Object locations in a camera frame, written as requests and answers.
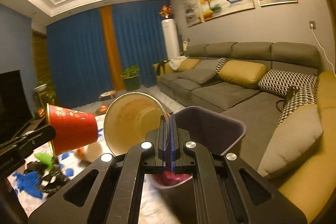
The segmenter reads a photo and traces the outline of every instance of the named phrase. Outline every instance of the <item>houndstooth pillow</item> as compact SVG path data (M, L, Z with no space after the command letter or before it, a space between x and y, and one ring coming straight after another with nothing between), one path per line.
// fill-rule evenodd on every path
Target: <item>houndstooth pillow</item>
M215 69L218 73L225 63L226 58L224 57L220 59L201 60L201 62L196 65L195 69Z
M281 113L277 127L295 110L307 104L316 104L315 90L311 85L304 85L293 98L289 100Z
M285 98L290 86L300 89L304 85L310 85L315 94L318 80L319 78L315 75L272 69L259 81L258 87L261 91Z

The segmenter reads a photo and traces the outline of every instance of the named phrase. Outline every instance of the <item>gray wall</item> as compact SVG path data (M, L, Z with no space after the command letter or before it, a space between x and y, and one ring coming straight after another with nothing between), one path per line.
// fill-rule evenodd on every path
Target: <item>gray wall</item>
M182 0L172 0L174 18L183 40L190 44L224 41L288 41L308 43L318 47L309 28L309 20L316 22L316 36L325 48L329 60L335 62L335 43L332 23L326 0L298 0L295 4L281 4L255 9L213 19L190 28L184 18ZM323 58L325 69L331 65Z
M36 75L32 53L31 19L0 4L0 73L20 70L29 108L34 111Z

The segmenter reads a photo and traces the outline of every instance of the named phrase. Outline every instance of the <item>tan paper cup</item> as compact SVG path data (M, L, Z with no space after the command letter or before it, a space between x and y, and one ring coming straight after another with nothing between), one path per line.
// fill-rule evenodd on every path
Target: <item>tan paper cup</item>
M148 131L160 127L163 106L152 96L141 92L126 93L117 98L106 112L104 136L107 146L118 156L146 139Z

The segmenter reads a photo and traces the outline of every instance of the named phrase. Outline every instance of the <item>television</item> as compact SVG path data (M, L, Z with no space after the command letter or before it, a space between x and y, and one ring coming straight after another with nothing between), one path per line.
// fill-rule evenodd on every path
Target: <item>television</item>
M20 71L0 74L0 144L16 137L32 119Z

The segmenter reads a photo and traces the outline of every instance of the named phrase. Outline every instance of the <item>flower decoration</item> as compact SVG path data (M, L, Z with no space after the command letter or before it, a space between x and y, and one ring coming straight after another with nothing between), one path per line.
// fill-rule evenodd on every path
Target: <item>flower decoration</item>
M160 16L164 17L164 18L170 18L170 16L172 15L173 10L171 8L171 6L169 5L164 5L161 7L160 10Z

